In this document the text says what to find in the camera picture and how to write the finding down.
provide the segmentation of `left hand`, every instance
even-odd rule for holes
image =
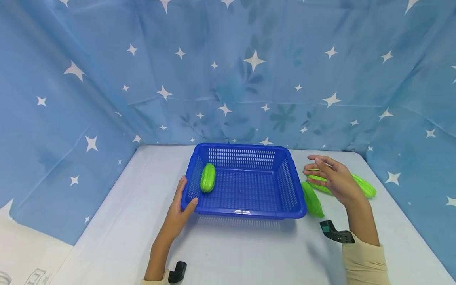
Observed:
[[[179,184],[177,185],[176,193],[174,194],[174,199],[168,210],[168,214],[166,215],[165,222],[163,223],[163,226],[161,227],[159,233],[159,235],[169,241],[174,241],[181,233],[187,224],[188,218],[193,213],[198,204],[198,198],[195,197],[192,201],[190,201],[185,211],[182,212],[181,199],[182,192],[184,191],[186,184],[187,178],[185,178],[185,176],[182,176],[182,178],[179,180]]]

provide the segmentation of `fabric backdrop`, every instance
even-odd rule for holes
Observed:
[[[0,212],[75,244],[140,144],[351,150],[455,278],[454,31],[454,0],[0,0]]]

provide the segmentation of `right hand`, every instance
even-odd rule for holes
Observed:
[[[304,166],[303,173],[326,178],[326,181],[307,178],[308,182],[328,188],[344,206],[366,199],[345,165],[323,155],[309,155],[307,158],[315,160],[315,163]]]

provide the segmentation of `hand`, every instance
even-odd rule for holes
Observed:
[[[177,185],[176,193],[174,194],[174,199],[168,210],[168,214],[166,215],[163,226],[160,229],[159,235],[171,242],[174,241],[177,238],[177,236],[181,233],[181,231],[184,229],[184,226],[187,224],[188,218],[193,213],[198,204],[198,198],[195,197],[188,204],[185,211],[182,212],[181,199],[182,192],[184,191],[184,187],[186,184],[187,179],[185,178],[185,176],[182,176],[182,178],[179,180],[179,184]]]
[[[315,160],[315,164],[304,166],[303,173],[305,175],[316,175],[326,178],[326,181],[307,178],[308,182],[328,188],[344,206],[347,206],[351,202],[366,199],[361,188],[355,182],[352,174],[345,165],[322,155],[309,155],[307,158]]]

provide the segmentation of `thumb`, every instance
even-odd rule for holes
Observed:
[[[316,157],[316,158],[315,158],[315,163],[316,163],[316,165],[318,166],[318,168],[319,168],[323,173],[325,173],[328,177],[329,177],[330,175],[332,175],[332,173],[334,172],[334,170],[332,170],[332,168],[330,168],[328,164],[324,163],[319,157]]]
[[[197,204],[198,204],[198,198],[197,197],[193,198],[192,201],[190,201],[190,203],[187,205],[187,208],[185,208],[184,213],[182,213],[184,215],[185,219],[188,220],[190,215],[195,211],[195,208],[197,207]]]

